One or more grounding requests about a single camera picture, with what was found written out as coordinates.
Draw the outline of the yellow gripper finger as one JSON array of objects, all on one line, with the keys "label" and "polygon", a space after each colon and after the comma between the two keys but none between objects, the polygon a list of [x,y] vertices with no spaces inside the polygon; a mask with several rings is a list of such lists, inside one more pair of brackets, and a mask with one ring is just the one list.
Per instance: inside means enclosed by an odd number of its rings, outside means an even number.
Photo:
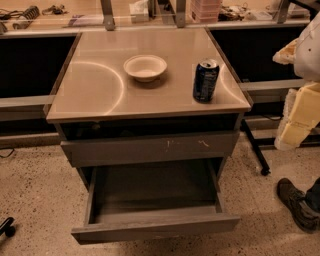
[{"label": "yellow gripper finger", "polygon": [[288,65],[293,64],[295,61],[297,39],[292,40],[285,47],[277,51],[272,60],[278,64]]},{"label": "yellow gripper finger", "polygon": [[274,142],[278,150],[291,150],[320,123],[320,83],[306,83],[299,90],[290,89],[285,98],[283,118]]}]

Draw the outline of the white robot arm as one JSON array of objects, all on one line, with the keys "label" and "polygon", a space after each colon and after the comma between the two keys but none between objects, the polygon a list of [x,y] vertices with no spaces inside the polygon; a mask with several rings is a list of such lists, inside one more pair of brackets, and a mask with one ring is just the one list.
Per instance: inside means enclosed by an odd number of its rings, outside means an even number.
[{"label": "white robot arm", "polygon": [[294,73],[306,81],[300,89],[288,91],[274,142],[278,150],[291,150],[320,123],[320,13],[272,60],[292,64]]}]

